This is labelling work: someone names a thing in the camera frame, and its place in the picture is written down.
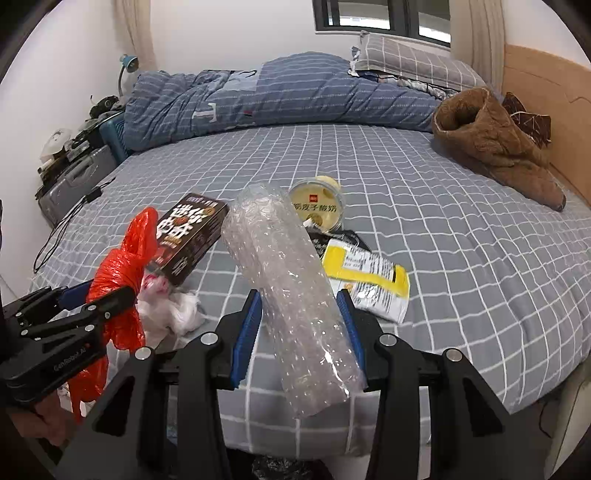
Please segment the person's left hand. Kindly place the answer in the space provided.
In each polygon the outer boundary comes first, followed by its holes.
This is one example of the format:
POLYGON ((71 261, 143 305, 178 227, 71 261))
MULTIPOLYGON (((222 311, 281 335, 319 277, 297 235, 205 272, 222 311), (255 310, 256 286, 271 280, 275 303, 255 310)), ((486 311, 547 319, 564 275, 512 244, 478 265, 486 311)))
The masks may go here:
POLYGON ((75 430, 72 413, 61 406, 57 392, 30 409, 8 408, 7 413, 24 438, 44 438, 53 446, 69 442, 75 430))

